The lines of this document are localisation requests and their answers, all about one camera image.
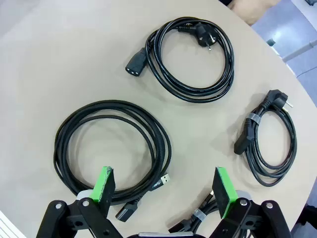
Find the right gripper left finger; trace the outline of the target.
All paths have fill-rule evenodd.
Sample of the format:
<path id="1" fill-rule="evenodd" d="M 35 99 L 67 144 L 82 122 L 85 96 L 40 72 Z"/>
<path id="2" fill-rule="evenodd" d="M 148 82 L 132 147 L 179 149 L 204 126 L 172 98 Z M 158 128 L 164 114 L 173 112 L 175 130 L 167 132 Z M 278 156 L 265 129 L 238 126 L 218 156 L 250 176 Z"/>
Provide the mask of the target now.
<path id="1" fill-rule="evenodd" d="M 113 168 L 103 167 L 94 188 L 80 192 L 72 204 L 49 203 L 36 238 L 75 238 L 79 230 L 89 230 L 93 238 L 119 238 L 107 219 L 114 191 Z"/>

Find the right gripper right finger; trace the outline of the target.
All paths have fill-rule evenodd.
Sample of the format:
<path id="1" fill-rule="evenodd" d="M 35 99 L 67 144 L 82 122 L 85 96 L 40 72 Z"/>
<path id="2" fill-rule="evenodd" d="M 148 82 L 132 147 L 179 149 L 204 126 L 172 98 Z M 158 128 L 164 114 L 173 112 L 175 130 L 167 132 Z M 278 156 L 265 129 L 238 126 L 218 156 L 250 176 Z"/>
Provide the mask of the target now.
<path id="1" fill-rule="evenodd" d="M 225 168 L 216 167 L 212 191 L 221 221 L 210 238 L 292 238 L 278 203 L 238 196 Z"/>

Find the person's right hand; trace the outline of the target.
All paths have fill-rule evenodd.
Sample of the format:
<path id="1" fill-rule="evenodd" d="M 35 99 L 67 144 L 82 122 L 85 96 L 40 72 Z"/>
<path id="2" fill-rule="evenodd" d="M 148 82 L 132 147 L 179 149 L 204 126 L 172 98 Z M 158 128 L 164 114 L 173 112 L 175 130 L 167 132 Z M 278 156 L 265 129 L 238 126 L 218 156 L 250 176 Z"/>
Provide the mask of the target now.
<path id="1" fill-rule="evenodd" d="M 267 9 L 266 0 L 232 0 L 228 5 L 237 16 L 239 16 L 245 23 L 252 26 L 265 13 Z"/>

